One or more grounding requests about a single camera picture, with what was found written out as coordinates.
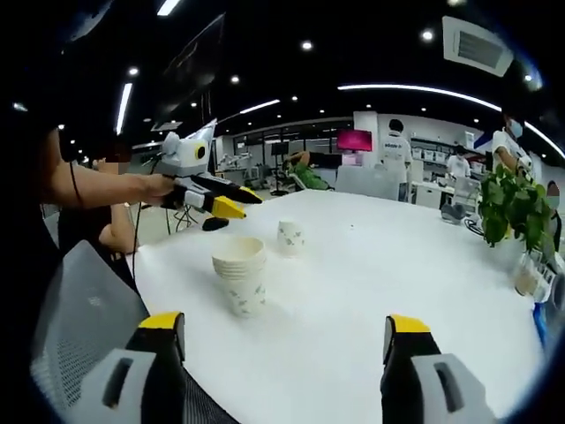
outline paper cup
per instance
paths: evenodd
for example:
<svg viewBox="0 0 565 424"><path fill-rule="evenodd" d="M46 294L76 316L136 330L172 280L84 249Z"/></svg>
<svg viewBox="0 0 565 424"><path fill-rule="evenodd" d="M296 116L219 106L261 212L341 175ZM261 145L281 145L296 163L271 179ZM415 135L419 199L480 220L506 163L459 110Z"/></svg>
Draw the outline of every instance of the paper cup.
<svg viewBox="0 0 565 424"><path fill-rule="evenodd" d="M276 233L279 251L284 256L299 256L305 246L304 231L297 223L281 221Z"/></svg>
<svg viewBox="0 0 565 424"><path fill-rule="evenodd" d="M265 261L263 242L248 237L228 237L212 255L214 270L235 315L253 316L265 306Z"/></svg>

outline black ceiling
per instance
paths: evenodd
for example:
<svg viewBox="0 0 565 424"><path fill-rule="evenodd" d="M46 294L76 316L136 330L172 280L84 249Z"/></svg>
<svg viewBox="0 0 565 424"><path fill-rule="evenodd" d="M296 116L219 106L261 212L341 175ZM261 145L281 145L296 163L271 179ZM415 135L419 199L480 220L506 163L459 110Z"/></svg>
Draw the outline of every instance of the black ceiling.
<svg viewBox="0 0 565 424"><path fill-rule="evenodd" d="M554 78L558 73L554 61L558 58L548 58L546 53L546 40L554 34L550 28L552 11L544 9L544 4L550 3L545 0L534 5L498 2L495 6L492 2L467 1L460 7L449 6L447 0L181 0L168 17L157 17L161 3L116 0L104 21L84 41L65 51L68 79L62 94L67 105L63 133L64 142L77 140L73 148L95 143L92 134L98 133L97 128L115 127L126 81L134 84L124 121L129 140L140 144L163 137L150 132L153 122L144 122L145 118L155 118L159 94L155 92L156 81L185 44L222 13L225 22L220 67L208 88L211 116L223 120L263 102L281 102L226 119L218 133L240 133L322 116L351 116L353 110L366 110L367 104L383 113L435 117L486 131L501 126L496 112L441 95L337 90L345 84L397 83L443 88L520 110L528 121L560 143L561 126L556 124L563 117L559 104L563 83ZM501 79L444 60L444 15L503 30L508 43L535 59L545 77L544 87L529 92L517 61ZM428 44L419 37L425 28L435 32L435 40ZM300 48L304 40L313 43L312 51ZM137 77L128 77L130 66L139 68ZM238 85L230 83L232 75L239 76ZM290 99L293 95L298 102ZM199 106L192 108L187 103L170 117L184 122L181 133L196 129L208 119L200 95L189 100ZM562 164L543 140L531 132L526 135L525 142L535 152L546 154L551 164Z"/></svg>

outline face mask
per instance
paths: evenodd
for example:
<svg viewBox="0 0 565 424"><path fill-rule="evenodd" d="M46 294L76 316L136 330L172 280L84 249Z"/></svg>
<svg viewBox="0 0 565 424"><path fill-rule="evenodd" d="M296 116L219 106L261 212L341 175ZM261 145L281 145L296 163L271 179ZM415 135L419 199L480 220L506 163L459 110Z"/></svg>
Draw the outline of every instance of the face mask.
<svg viewBox="0 0 565 424"><path fill-rule="evenodd" d="M524 132L524 129L522 128L522 126L518 122L516 122L514 119L510 119L509 130L514 134L514 136L517 139L522 137L522 133Z"/></svg>
<svg viewBox="0 0 565 424"><path fill-rule="evenodd" d="M551 209L557 209L559 207L559 196L547 196L547 205Z"/></svg>

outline robot eye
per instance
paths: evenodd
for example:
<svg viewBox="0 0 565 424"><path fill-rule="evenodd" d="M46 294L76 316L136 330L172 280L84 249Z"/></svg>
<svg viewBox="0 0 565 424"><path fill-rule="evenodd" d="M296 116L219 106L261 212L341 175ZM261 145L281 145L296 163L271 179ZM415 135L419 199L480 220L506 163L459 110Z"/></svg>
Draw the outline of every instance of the robot eye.
<svg viewBox="0 0 565 424"><path fill-rule="evenodd" d="M199 148L196 149L197 159L202 159L205 154L206 154L206 148L204 146L200 146Z"/></svg>

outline white shirt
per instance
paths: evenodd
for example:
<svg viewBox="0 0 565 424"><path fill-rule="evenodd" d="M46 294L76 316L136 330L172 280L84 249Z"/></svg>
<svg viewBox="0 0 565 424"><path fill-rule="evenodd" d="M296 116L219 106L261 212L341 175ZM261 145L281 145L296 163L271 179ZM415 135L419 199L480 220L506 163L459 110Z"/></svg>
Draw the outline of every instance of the white shirt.
<svg viewBox="0 0 565 424"><path fill-rule="evenodd" d="M397 174L399 183L406 183L406 163L412 163L410 143L398 131L391 131L380 141L379 150L387 171Z"/></svg>
<svg viewBox="0 0 565 424"><path fill-rule="evenodd" d="M464 157L452 155L448 159L448 172L457 178L470 177L471 166Z"/></svg>
<svg viewBox="0 0 565 424"><path fill-rule="evenodd" d="M506 131L496 131L493 134L493 171L496 171L496 167L499 163L502 163L502 165L504 165L498 154L495 153L497 148L506 148L511 156L515 157L515 159L517 159L529 170L530 175L533 177L533 179L536 181L538 180L534 170L531 167L531 158L526 154L523 148L518 146L518 143L512 140L512 137L510 137Z"/></svg>

